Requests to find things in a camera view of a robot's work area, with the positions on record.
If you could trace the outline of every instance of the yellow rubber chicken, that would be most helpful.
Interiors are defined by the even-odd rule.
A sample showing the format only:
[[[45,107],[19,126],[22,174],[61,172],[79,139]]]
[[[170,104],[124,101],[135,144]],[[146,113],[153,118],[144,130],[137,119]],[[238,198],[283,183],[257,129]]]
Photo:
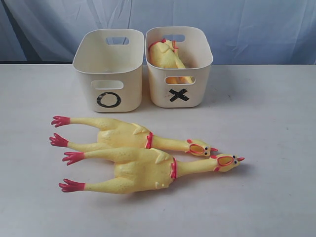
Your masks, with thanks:
[[[156,148],[159,150],[183,151],[195,156],[211,155],[211,151],[218,151],[201,140],[186,141],[172,140],[155,136],[147,128],[117,120],[115,118],[69,118],[55,116],[51,124],[60,127],[68,124],[85,124],[98,128],[97,142],[91,144],[77,144],[69,142],[58,134],[50,137],[51,144],[58,147],[68,147],[80,152],[90,152],[109,148],[137,147]]]
[[[63,161],[67,165],[83,159],[103,158],[114,162],[115,178],[101,183],[79,183],[64,179],[59,187],[63,192],[94,191],[129,194],[145,190],[168,188],[178,177],[208,171],[227,172],[244,158],[221,154],[208,159],[180,162],[168,153],[155,148],[113,148],[93,152],[68,152]]]
[[[159,68],[186,68],[178,56],[176,42],[163,39],[162,41],[152,43],[149,46],[150,63]],[[188,83],[192,84],[192,77],[169,77],[166,79],[168,84]]]

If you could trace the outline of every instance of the table surface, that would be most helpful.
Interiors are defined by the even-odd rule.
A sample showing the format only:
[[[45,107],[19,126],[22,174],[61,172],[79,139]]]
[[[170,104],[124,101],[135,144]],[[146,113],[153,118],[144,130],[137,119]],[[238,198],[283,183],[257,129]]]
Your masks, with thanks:
[[[315,236],[315,89],[313,65],[212,66],[198,107],[163,109],[150,101],[145,72],[138,109],[101,114],[87,107],[71,65],[0,65],[1,236]],[[48,138],[57,132],[91,143],[97,129],[55,128],[55,115],[135,122],[245,160],[227,173],[181,177],[164,190],[66,194],[58,187],[63,178],[101,182],[113,177],[113,165],[91,159],[66,166],[61,159],[71,150]]]

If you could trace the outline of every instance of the letter x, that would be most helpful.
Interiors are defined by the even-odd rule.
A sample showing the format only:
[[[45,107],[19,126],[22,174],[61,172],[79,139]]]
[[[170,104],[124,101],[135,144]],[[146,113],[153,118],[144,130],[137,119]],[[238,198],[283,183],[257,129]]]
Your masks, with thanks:
[[[169,92],[171,94],[173,94],[174,96],[170,99],[171,102],[175,101],[176,99],[180,98],[184,101],[187,101],[189,98],[187,96],[184,95],[184,93],[188,92],[186,89],[182,89],[179,92],[171,89],[169,90]]]

